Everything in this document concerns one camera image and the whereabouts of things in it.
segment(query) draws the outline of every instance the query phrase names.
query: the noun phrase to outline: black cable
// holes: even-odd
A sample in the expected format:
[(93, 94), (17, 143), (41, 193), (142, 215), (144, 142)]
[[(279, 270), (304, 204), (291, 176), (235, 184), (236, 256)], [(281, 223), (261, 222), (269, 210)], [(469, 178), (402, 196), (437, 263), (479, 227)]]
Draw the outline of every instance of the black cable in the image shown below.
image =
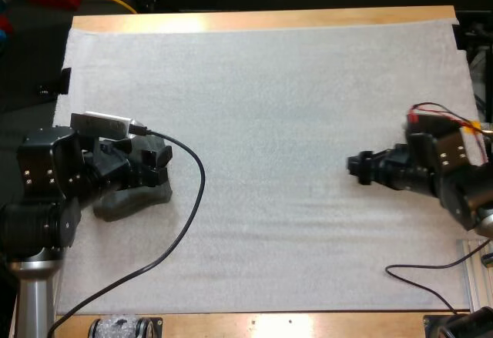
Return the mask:
[(488, 133), (487, 133), (487, 132), (485, 132), (484, 130), (482, 130), (482, 129), (479, 129), (479, 128), (475, 127), (475, 126), (472, 124), (471, 120), (466, 119), (465, 117), (462, 117), (462, 116), (458, 115), (457, 113), (455, 113), (455, 112), (451, 111), (450, 109), (448, 109), (447, 107), (445, 107), (444, 105), (441, 105), (441, 104), (439, 104), (439, 103), (435, 103), (435, 102), (422, 102), (422, 103), (418, 103), (418, 104), (416, 104), (416, 105), (413, 105), (411, 109), (417, 109), (417, 108), (418, 108), (419, 106), (421, 106), (421, 105), (436, 105), (437, 107), (440, 107), (441, 109), (443, 109), (443, 110), (444, 110), (444, 112), (449, 113), (450, 115), (453, 115), (453, 116), (457, 117), (458, 119), (460, 119), (460, 120), (462, 120), (462, 121), (466, 122), (467, 124), (469, 124), (469, 126), (468, 126), (468, 128), (469, 128), (469, 129), (472, 129), (472, 130), (474, 130), (474, 131), (476, 131), (476, 132), (479, 132), (479, 133), (481, 133), (483, 136), (486, 136), (486, 137), (488, 137), (488, 138), (491, 138), (491, 137), (492, 137), (492, 136), (491, 136), (491, 134), (488, 134)]
[(130, 273), (127, 276), (124, 276), (123, 278), (116, 280), (115, 282), (109, 284), (107, 287), (101, 289), (100, 291), (94, 293), (92, 296), (90, 296), (90, 297), (86, 298), (85, 300), (83, 300), (81, 303), (79, 303), (73, 309), (71, 309), (70, 311), (68, 311), (64, 316), (62, 316), (58, 321), (56, 321), (52, 325), (52, 327), (48, 331), (48, 338), (52, 338), (53, 337), (53, 333), (55, 332), (55, 330), (59, 326), (61, 326), (65, 321), (67, 321), (77, 311), (79, 311), (81, 308), (83, 308), (84, 306), (86, 306), (89, 303), (91, 303), (93, 300), (95, 300), (95, 299), (99, 298), (100, 296), (108, 293), (110, 290), (115, 289), (117, 286), (121, 286), (122, 284), (124, 284), (124, 282), (128, 282), (129, 280), (131, 280), (133, 278), (136, 278), (137, 276), (140, 276), (140, 275), (148, 272), (149, 270), (153, 269), (154, 267), (158, 266), (178, 246), (178, 244), (181, 242), (181, 240), (185, 236), (188, 228), (190, 228), (190, 225), (192, 224), (193, 218), (195, 217), (196, 212), (197, 212), (197, 210), (199, 208), (200, 200), (202, 199), (202, 194), (203, 194), (204, 187), (206, 185), (206, 172), (205, 172), (205, 170), (203, 168), (203, 164), (200, 161), (199, 156), (192, 149), (190, 149), (189, 147), (185, 146), (180, 141), (178, 141), (178, 140), (176, 140), (174, 138), (171, 138), (170, 136), (165, 136), (164, 134), (160, 134), (158, 132), (153, 132), (153, 131), (147, 130), (147, 129), (142, 130), (141, 131), (141, 134), (140, 134), (140, 135), (145, 135), (145, 134), (142, 134), (142, 132), (145, 132), (145, 134), (148, 134), (148, 135), (158, 136), (160, 138), (163, 138), (165, 140), (170, 141), (171, 143), (176, 144), (181, 149), (185, 150), (188, 154), (190, 154), (193, 157), (193, 159), (195, 159), (197, 165), (199, 166), (199, 170), (200, 170), (200, 187), (199, 187), (199, 192), (197, 193), (195, 204), (193, 205), (193, 208), (192, 208), (192, 212), (190, 213), (189, 218), (186, 221), (185, 225), (183, 226), (181, 232), (179, 232), (178, 236), (175, 238), (175, 240), (173, 241), (173, 243), (171, 243), (171, 246), (169, 246), (169, 248), (161, 256), (159, 256), (156, 260), (152, 261), (149, 265), (144, 266), (141, 269), (138, 269), (138, 270), (134, 271), (133, 273)]
[(407, 284), (411, 284), (412, 286), (416, 286), (417, 288), (424, 289), (427, 292), (434, 294), (436, 297), (438, 297), (440, 299), (441, 302), (443, 302), (447, 306), (447, 308), (453, 314), (457, 315), (457, 310), (454, 307), (452, 307), (452, 305), (449, 302), (447, 302), (447, 300), (444, 297), (442, 297), (440, 295), (440, 293), (435, 292), (432, 288), (428, 288), (427, 286), (422, 286), (421, 284), (415, 283), (415, 282), (413, 282), (413, 281), (411, 281), (409, 279), (403, 278), (402, 276), (396, 275), (396, 274), (392, 273), (389, 270), (390, 269), (448, 269), (449, 267), (453, 267), (453, 266), (458, 265), (459, 263), (463, 263), (466, 259), (472, 257), (475, 253), (477, 253), (480, 250), (482, 250), (483, 248), (485, 248), (488, 245), (488, 243), (490, 243), (490, 239), (487, 240), (487, 241), (485, 241), (485, 242), (483, 242), (476, 249), (473, 249), (470, 253), (468, 253), (464, 257), (461, 257), (457, 261), (454, 261), (453, 263), (449, 263), (447, 265), (406, 265), (406, 264), (402, 264), (402, 265), (389, 265), (389, 266), (387, 266), (385, 268), (385, 272), (388, 275), (394, 277), (395, 279), (399, 279), (401, 282), (405, 282)]

